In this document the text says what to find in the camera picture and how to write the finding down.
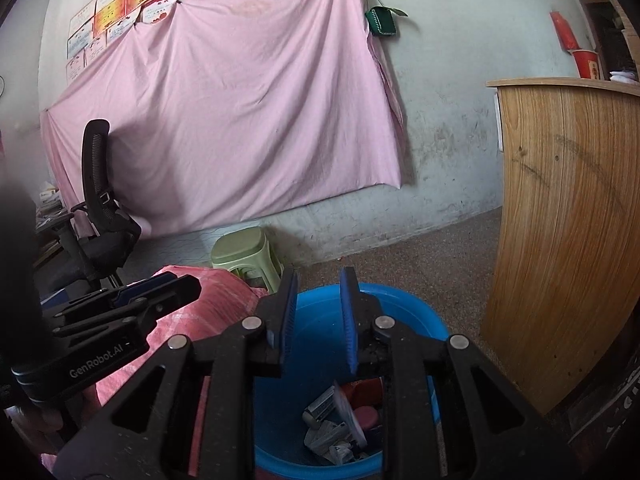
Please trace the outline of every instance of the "red decoration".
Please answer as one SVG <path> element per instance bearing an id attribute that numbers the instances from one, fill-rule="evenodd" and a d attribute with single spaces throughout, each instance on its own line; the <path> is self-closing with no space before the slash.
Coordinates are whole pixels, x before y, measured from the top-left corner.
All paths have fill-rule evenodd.
<path id="1" fill-rule="evenodd" d="M 571 25 L 564 19 L 562 14 L 555 10 L 551 13 L 551 19 L 556 26 L 556 32 L 558 33 L 562 47 L 567 51 L 579 49 L 580 46 L 578 46 L 578 41 L 575 39 L 574 32 L 571 30 Z"/>

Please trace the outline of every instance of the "pink cloth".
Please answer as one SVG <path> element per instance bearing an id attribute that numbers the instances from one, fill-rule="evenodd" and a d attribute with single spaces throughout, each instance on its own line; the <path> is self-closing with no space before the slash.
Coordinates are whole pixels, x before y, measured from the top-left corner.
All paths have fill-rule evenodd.
<path id="1" fill-rule="evenodd" d="M 156 272 L 172 272 L 176 276 L 190 274 L 200 280 L 202 291 L 193 303 L 158 320 L 158 326 L 146 338 L 149 350 L 128 365 L 96 383 L 98 400 L 104 405 L 133 373 L 174 334 L 184 334 L 192 341 L 218 335 L 226 327 L 250 316 L 258 300 L 268 296 L 264 288 L 251 288 L 236 275 L 224 269 L 168 266 Z"/>
<path id="2" fill-rule="evenodd" d="M 158 237 L 374 184 L 401 185 L 402 126 L 365 0 L 185 0 L 137 23 L 41 114 L 67 206 L 86 123 L 111 123 L 119 202 Z"/>

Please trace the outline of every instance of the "wooden cabinet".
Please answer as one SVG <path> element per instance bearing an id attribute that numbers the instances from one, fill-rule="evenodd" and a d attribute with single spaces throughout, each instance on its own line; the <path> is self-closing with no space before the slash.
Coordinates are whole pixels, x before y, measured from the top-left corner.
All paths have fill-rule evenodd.
<path id="1" fill-rule="evenodd" d="M 640 297 L 640 88 L 572 78 L 498 89 L 504 206 L 482 337 L 548 412 Z"/>

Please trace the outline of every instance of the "tiled floor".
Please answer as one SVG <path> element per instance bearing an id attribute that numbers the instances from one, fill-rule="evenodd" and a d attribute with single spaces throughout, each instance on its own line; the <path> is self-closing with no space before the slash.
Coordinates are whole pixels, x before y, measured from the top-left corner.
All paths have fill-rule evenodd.
<path id="1" fill-rule="evenodd" d="M 299 269 L 301 288 L 337 283 L 353 266 L 361 282 L 406 290 L 430 304 L 451 333 L 480 339 L 480 323 L 492 282 L 501 209 L 397 244 Z"/>

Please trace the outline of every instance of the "bolt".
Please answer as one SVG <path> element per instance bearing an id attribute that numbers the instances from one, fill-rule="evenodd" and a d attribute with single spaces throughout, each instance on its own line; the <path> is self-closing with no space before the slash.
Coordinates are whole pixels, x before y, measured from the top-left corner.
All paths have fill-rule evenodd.
<path id="1" fill-rule="evenodd" d="M 469 339 L 467 339 L 463 335 L 456 334 L 451 336 L 451 339 L 449 339 L 449 343 L 456 350 L 464 350 L 466 347 L 469 346 Z"/>
<path id="2" fill-rule="evenodd" d="M 260 328 L 261 324 L 262 320 L 257 316 L 245 317 L 242 320 L 242 327 L 247 330 L 255 330 L 256 328 Z"/>
<path id="3" fill-rule="evenodd" d="M 395 324 L 396 324 L 396 320 L 393 319 L 391 316 L 378 316 L 376 318 L 376 326 L 383 330 L 387 328 L 392 328 L 393 325 Z"/>
<path id="4" fill-rule="evenodd" d="M 184 348 L 187 345 L 187 336 L 182 334 L 172 335 L 167 341 L 167 345 L 171 350 L 178 350 Z"/>

